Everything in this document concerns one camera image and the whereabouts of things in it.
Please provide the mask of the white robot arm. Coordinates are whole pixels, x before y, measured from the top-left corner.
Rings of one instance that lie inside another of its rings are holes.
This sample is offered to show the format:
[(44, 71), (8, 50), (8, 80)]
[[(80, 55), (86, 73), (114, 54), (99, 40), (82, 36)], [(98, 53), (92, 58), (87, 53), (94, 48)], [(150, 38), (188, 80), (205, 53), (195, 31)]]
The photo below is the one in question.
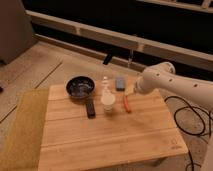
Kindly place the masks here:
[(156, 88), (182, 96), (213, 113), (213, 82), (178, 76), (170, 62), (146, 67), (126, 88), (125, 95), (148, 94)]

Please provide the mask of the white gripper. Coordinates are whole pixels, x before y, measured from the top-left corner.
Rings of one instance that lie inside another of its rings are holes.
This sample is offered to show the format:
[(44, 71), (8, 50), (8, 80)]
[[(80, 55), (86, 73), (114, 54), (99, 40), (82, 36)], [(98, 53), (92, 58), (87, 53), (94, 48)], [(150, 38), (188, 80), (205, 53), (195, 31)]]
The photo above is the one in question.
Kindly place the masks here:
[(138, 77), (135, 82), (135, 87), (133, 85), (126, 88), (124, 95), (129, 96), (136, 92), (141, 94), (147, 94), (150, 92), (150, 86), (148, 82), (143, 77)]

